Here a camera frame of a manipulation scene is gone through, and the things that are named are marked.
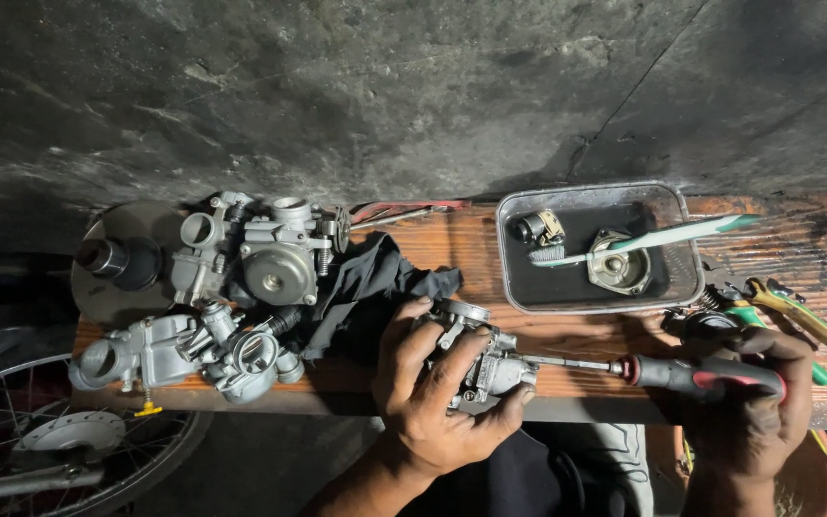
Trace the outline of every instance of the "wooden plank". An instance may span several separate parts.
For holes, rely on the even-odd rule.
[[[718,214],[763,214],[761,225],[745,229],[735,238],[712,237],[699,241],[702,256],[715,259],[742,276],[762,280],[774,277],[807,298],[806,305],[827,319],[827,195],[799,198],[749,197],[689,198],[693,217]],[[492,311],[492,323],[518,336],[518,347],[529,353],[565,355],[601,360],[620,354],[665,354],[677,339],[660,329],[661,312],[618,315],[525,315],[509,305],[497,251],[495,206],[478,205],[452,214],[387,225],[408,260],[422,269],[461,268],[465,284],[458,297]],[[774,323],[765,316],[771,327]],[[790,325],[785,330],[793,331]],[[100,329],[80,323],[76,350],[98,338]],[[827,368],[827,348],[818,352]],[[365,393],[371,371],[347,360],[318,360],[301,382],[277,384],[274,389],[299,392]],[[538,393],[543,396],[644,398],[643,390],[595,372],[542,366]],[[199,377],[160,391],[212,389]],[[818,402],[827,403],[827,386],[815,387]]]

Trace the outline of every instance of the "clear plastic tray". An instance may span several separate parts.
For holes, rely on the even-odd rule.
[[[637,296],[592,285],[585,262],[540,268],[528,262],[528,245],[514,223],[543,209],[553,210],[566,233],[566,254],[585,253],[600,229],[633,236],[688,221],[681,193],[660,181],[523,191],[506,196],[496,209],[496,233],[503,267],[503,291],[513,307],[528,314],[603,314],[689,305],[704,290],[704,271],[695,241],[649,248],[651,280]]]

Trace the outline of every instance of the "tire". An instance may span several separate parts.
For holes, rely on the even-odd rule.
[[[67,347],[67,343],[72,343],[74,337],[75,326],[54,326],[43,329],[41,339],[38,341],[21,344],[0,355],[0,376],[36,364],[69,359],[71,357],[71,346]],[[188,425],[173,451],[167,454],[161,452],[162,457],[144,466],[131,478],[123,480],[119,484],[120,487],[112,489],[112,493],[107,497],[102,499],[100,498],[102,494],[98,493],[90,498],[90,502],[86,501],[86,504],[80,508],[64,509],[66,511],[58,510],[47,515],[100,517],[142,496],[178,468],[206,436],[206,432],[212,423],[212,413],[192,412],[191,415],[192,417],[189,419]]]

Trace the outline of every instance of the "hand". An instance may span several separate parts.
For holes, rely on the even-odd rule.
[[[812,412],[812,348],[774,330],[747,327],[727,338],[727,348],[763,353],[787,386],[786,399],[760,386],[728,385],[716,404],[686,401],[684,434],[695,450],[694,473],[729,477],[743,487],[773,485],[790,453],[806,438]]]
[[[433,478],[486,459],[521,427],[523,405],[535,396],[535,387],[523,382],[476,416],[447,409],[475,358],[490,344],[490,331],[481,327],[462,334],[417,385],[424,360],[443,333],[433,322],[410,332],[414,319],[430,307],[432,301],[423,297],[397,311],[381,337],[372,394],[402,466]]]

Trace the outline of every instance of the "green and white toothbrush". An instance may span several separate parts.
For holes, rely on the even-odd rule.
[[[594,253],[583,253],[581,255],[565,256],[565,249],[561,245],[542,247],[528,253],[528,260],[533,266],[552,268],[566,264],[576,264],[587,260],[598,259],[614,255],[615,252],[626,253],[644,247],[663,246],[675,242],[682,242],[700,237],[713,236],[723,232],[751,225],[761,219],[760,215],[722,215],[710,217],[703,221],[692,221],[681,225],[669,226],[659,230],[647,232],[639,237],[627,240],[616,241],[605,249]]]

